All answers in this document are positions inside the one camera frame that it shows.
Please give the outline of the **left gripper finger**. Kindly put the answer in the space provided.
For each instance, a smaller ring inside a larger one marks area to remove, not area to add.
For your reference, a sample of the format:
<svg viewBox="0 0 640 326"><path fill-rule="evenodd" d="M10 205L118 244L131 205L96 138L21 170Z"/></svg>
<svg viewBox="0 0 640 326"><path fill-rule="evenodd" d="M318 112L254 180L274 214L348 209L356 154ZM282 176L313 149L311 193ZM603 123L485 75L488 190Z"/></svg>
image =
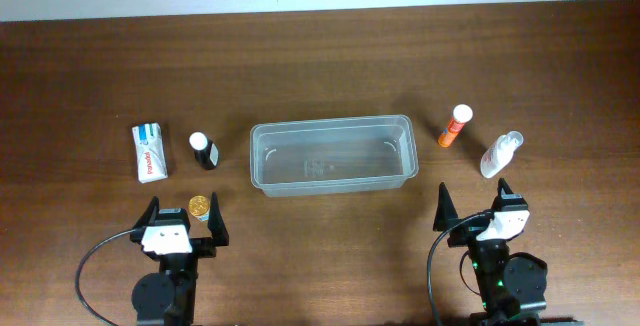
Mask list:
<svg viewBox="0 0 640 326"><path fill-rule="evenodd" d="M215 192L211 194L210 210L207 227L211 232L211 237L215 246L228 246L229 234L221 215L218 197Z"/></svg>
<svg viewBox="0 0 640 326"><path fill-rule="evenodd" d="M152 223L155 220L158 211L159 211L159 199L157 196L153 196L148 207L143 212L141 217L136 221L133 228L141 229L141 228L147 227L150 223Z"/></svg>

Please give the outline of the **small jar gold lid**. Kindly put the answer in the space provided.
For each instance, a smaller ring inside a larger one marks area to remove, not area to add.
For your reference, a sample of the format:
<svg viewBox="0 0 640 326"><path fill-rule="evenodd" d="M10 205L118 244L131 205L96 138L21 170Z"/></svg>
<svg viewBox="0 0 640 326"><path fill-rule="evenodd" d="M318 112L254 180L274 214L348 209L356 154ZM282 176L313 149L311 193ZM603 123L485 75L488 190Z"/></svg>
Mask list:
<svg viewBox="0 0 640 326"><path fill-rule="evenodd" d="M188 203L189 213L201 222L209 219L211 201L202 195L193 196Z"/></svg>

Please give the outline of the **white spray bottle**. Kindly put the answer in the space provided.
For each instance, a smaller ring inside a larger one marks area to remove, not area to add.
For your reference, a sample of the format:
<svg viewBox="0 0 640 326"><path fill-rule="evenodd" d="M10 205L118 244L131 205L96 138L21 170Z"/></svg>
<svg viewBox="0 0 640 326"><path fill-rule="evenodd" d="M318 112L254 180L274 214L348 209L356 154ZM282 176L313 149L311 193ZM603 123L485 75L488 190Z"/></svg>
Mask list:
<svg viewBox="0 0 640 326"><path fill-rule="evenodd" d="M510 131L501 135L484 153L480 161L480 172L484 178L490 179L507 166L515 151L524 143L523 135L518 131Z"/></svg>

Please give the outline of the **white Panadol box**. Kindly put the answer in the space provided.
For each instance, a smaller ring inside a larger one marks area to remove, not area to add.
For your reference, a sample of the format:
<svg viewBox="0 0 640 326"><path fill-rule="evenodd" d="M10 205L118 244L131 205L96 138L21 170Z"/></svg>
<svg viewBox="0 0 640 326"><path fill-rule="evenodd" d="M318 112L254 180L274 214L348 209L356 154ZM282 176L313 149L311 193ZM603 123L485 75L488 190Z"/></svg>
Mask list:
<svg viewBox="0 0 640 326"><path fill-rule="evenodd" d="M134 126L132 136L136 150L139 182L149 183L166 179L168 169L160 125L145 123Z"/></svg>

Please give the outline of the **dark bottle white cap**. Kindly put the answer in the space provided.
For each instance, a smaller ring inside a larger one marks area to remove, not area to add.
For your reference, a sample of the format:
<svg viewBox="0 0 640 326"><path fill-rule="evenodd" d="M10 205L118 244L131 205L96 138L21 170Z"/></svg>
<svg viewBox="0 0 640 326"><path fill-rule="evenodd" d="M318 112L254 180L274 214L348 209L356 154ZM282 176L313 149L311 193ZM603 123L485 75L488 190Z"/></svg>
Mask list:
<svg viewBox="0 0 640 326"><path fill-rule="evenodd" d="M202 132L194 132L189 136L189 144L194 150L196 161L205 170L217 167L219 150L216 145Z"/></svg>

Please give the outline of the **orange tablet tube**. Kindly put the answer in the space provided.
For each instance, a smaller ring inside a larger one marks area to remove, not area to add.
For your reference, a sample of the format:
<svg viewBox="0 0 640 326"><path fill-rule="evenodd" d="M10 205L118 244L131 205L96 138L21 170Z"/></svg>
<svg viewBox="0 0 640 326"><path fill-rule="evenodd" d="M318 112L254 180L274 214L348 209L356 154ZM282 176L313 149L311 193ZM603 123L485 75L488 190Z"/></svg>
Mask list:
<svg viewBox="0 0 640 326"><path fill-rule="evenodd" d="M452 117L438 138L438 144L443 148L448 148L457 138L458 134L473 117L473 110L466 104L459 104L454 107Z"/></svg>

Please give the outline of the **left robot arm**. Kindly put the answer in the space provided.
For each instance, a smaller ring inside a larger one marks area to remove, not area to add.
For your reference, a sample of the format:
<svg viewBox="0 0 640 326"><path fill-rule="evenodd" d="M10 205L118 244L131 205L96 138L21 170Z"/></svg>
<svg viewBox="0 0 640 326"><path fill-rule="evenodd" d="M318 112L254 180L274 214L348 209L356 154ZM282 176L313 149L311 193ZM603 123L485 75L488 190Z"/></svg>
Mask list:
<svg viewBox="0 0 640 326"><path fill-rule="evenodd" d="M194 322L198 262L214 258L229 244L229 234L215 193L210 198L209 237L189 236L189 213L184 208L162 209L154 197L133 226L130 241L159 263L159 270L134 286L131 303L138 325L187 326Z"/></svg>

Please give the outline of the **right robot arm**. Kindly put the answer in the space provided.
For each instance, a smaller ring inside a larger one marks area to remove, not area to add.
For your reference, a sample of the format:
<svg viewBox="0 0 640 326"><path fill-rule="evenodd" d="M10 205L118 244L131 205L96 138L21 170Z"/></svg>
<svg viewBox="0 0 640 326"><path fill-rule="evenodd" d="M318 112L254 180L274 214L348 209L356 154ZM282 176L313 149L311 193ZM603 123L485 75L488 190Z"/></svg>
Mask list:
<svg viewBox="0 0 640 326"><path fill-rule="evenodd" d="M468 325L562 326L580 325L571 317L544 319L548 265L529 253L511 253L508 242L523 233L530 211L524 197L512 191L505 179L497 185L492 206L460 218L444 183L439 185L433 230L439 233L427 259L427 292L434 322L443 323L432 283L435 251L445 240L450 248L465 247L463 259L472 263L483 310L473 313Z"/></svg>

